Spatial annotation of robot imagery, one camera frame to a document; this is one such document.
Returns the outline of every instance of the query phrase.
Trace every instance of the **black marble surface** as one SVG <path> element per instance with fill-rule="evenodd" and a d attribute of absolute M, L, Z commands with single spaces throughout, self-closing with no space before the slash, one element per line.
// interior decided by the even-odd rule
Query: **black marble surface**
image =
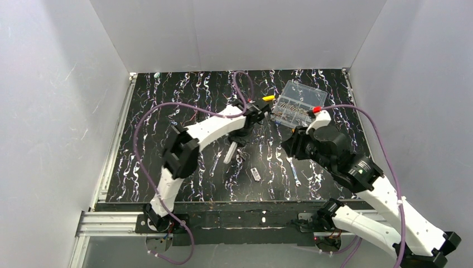
<path fill-rule="evenodd" d="M 249 71 L 255 82 L 255 96 L 279 95 L 289 80 L 328 92 L 325 106 L 352 104 L 351 92 L 341 70 L 264 70 Z M 134 127 L 143 114 L 162 102 L 195 104 L 210 111 L 221 111 L 236 99 L 231 86 L 232 72 L 139 74 L 115 161 L 107 202 L 149 202 L 154 191 L 142 174 L 132 149 Z M 240 88 L 248 89 L 245 77 Z M 356 152 L 369 154 L 358 115 L 350 109 L 331 110 L 332 124 L 347 133 Z M 152 114 L 141 130 L 138 147 L 149 173 L 159 181 L 161 149 L 171 124 L 184 126 L 204 120 L 208 115 L 187 108 L 165 107 Z M 302 186 L 296 187 L 291 167 L 280 143 L 291 135 L 285 126 L 272 121 L 256 125 L 251 144 L 242 148 L 225 165 L 229 142 L 223 137 L 206 147 L 199 157 L 199 168 L 181 186 L 176 201 L 268 201 L 347 199 L 354 195 L 337 185 L 330 174 L 315 162 L 294 160 Z M 262 179 L 253 180 L 250 169 L 257 168 Z"/>

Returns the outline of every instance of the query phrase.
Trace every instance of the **metal frame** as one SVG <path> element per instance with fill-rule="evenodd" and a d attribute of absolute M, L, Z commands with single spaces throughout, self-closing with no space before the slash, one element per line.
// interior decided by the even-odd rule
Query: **metal frame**
<path fill-rule="evenodd" d="M 76 236 L 148 236 L 164 237 L 164 233 L 135 233 L 136 221 L 142 212 L 85 212 L 80 217 Z"/>
<path fill-rule="evenodd" d="M 125 122 L 127 120 L 127 114 L 130 108 L 137 77 L 138 75 L 136 73 L 130 73 L 130 86 L 128 87 L 127 94 L 125 95 L 125 100 L 123 101 L 122 110 L 120 111 L 120 115 L 117 120 L 117 126 L 115 127 L 112 143 L 110 144 L 105 164 L 100 173 L 100 179 L 95 188 L 94 197 L 90 203 L 91 211 L 95 211 L 95 205 L 97 203 L 105 202 L 105 199 L 107 198 L 110 179 L 112 178 L 115 159 L 117 158 L 118 149 L 120 147 L 120 141 L 122 139 L 123 129 L 125 128 Z"/>
<path fill-rule="evenodd" d="M 80 236 L 75 238 L 73 256 L 69 262 L 69 268 L 80 268 L 84 265 L 89 240 L 89 236 Z"/>

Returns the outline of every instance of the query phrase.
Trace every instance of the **white panel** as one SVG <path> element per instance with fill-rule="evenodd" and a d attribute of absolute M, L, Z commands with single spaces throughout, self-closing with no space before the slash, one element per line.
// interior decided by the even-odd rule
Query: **white panel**
<path fill-rule="evenodd" d="M 130 72 L 200 70 L 191 0 L 91 0 Z"/>
<path fill-rule="evenodd" d="M 129 71 L 349 67 L 386 0 L 91 0 Z"/>
<path fill-rule="evenodd" d="M 0 267 L 67 267 L 127 71 L 88 1 L 0 4 Z"/>
<path fill-rule="evenodd" d="M 385 0 L 194 0 L 203 70 L 350 67 Z"/>
<path fill-rule="evenodd" d="M 463 238 L 448 267 L 469 267 L 473 248 L 472 13 L 471 1 L 389 0 L 350 70 L 356 101 L 378 124 L 402 194 L 432 224 Z"/>

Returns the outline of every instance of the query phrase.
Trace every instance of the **clear plastic organizer box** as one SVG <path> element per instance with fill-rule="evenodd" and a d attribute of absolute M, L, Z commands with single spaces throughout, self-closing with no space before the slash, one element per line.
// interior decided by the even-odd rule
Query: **clear plastic organizer box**
<path fill-rule="evenodd" d="M 295 128 L 308 126 L 312 119 L 307 111 L 316 106 L 324 106 L 327 92 L 311 88 L 294 81 L 288 81 L 276 106 L 273 107 L 272 120 L 276 124 Z"/>

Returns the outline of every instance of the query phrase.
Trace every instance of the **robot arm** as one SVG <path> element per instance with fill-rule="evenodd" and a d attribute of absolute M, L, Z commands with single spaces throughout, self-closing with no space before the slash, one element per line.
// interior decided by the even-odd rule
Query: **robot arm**
<path fill-rule="evenodd" d="M 316 115 L 315 121 L 320 116 L 327 116 L 323 112 L 325 111 Z M 345 211 L 349 209 L 347 206 L 334 206 L 333 209 L 336 210 L 328 216 L 332 218 L 330 223 L 334 227 L 354 232 L 391 255 L 398 252 L 400 214 L 392 184 L 370 158 L 354 154 L 350 150 L 349 139 L 334 126 L 311 126 L 312 124 L 309 127 L 296 127 L 291 138 L 281 143 L 287 155 L 300 160 L 312 159 L 319 163 L 331 173 L 337 183 L 368 202 L 393 228 L 390 231 L 385 226 L 367 221 L 366 217 L 353 217 L 352 212 Z M 417 267 L 412 265 L 418 265 L 419 261 L 423 264 L 434 264 L 426 267 L 443 267 L 446 263 L 445 256 L 456 249 L 461 241 L 460 237 L 454 232 L 444 232 L 432 225 L 406 202 L 405 198 L 403 207 L 406 215 L 407 250 L 401 267 Z"/>
<path fill-rule="evenodd" d="M 228 105 L 220 114 L 240 114 L 243 110 L 241 103 Z M 163 148 L 163 165 L 161 167 L 161 179 L 158 184 L 158 192 L 144 209 L 152 224 L 160 225 L 162 217 L 168 213 L 164 205 L 173 211 L 174 201 L 179 188 L 185 178 L 189 177 L 197 169 L 197 159 L 207 145 L 228 134 L 229 139 L 245 140 L 253 130 L 254 124 L 263 120 L 269 113 L 269 105 L 248 103 L 247 112 L 235 118 L 223 118 L 212 116 L 197 124 L 182 127 L 171 126 L 171 133 Z"/>

